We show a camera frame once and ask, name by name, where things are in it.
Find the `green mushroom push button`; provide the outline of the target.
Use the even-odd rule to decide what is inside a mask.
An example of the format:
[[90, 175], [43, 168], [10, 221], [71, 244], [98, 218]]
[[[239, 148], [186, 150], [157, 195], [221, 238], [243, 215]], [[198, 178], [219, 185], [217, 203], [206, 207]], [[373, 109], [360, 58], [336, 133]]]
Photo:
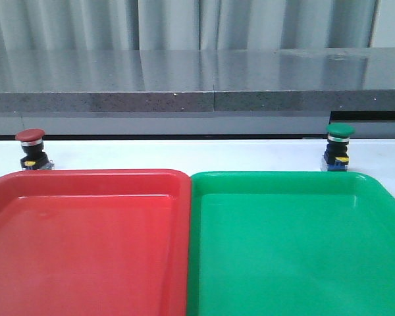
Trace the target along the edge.
[[327, 126], [327, 146], [321, 159], [322, 171], [347, 171], [350, 158], [347, 154], [350, 136], [355, 128], [341, 122]]

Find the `red mushroom push button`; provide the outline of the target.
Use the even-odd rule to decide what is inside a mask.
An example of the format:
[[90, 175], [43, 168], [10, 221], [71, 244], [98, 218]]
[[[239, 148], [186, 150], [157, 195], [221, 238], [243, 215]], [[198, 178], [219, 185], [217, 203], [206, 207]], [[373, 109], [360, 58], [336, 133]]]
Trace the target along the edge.
[[55, 164], [49, 160], [44, 152], [43, 137], [45, 131], [41, 128], [29, 128], [18, 132], [15, 140], [20, 142], [20, 146], [25, 156], [20, 159], [22, 170], [54, 170]]

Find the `grey granite counter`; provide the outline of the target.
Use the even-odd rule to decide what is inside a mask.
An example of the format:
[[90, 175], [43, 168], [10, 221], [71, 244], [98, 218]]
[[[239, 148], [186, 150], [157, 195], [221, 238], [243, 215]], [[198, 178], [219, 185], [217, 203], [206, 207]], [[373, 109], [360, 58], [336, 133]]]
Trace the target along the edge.
[[0, 51], [0, 139], [395, 138], [395, 48]]

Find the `green plastic tray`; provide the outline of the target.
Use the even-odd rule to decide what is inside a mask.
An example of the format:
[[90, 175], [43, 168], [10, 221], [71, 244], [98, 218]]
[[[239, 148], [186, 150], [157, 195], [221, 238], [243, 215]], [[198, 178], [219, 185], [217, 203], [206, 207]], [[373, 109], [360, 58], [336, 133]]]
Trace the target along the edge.
[[189, 315], [395, 315], [395, 198], [356, 172], [192, 177]]

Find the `red plastic tray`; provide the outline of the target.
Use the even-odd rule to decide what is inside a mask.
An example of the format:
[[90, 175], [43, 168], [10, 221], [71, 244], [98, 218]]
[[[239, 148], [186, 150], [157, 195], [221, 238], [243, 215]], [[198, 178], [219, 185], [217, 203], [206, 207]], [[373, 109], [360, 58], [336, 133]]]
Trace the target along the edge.
[[0, 315], [184, 315], [191, 180], [167, 169], [0, 178]]

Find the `grey pleated curtain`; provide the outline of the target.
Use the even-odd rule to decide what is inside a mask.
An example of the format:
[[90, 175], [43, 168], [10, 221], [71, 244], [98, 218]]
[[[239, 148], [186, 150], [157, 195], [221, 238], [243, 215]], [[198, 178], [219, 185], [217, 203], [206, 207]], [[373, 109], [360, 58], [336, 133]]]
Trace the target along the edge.
[[0, 1], [0, 50], [369, 47], [376, 1]]

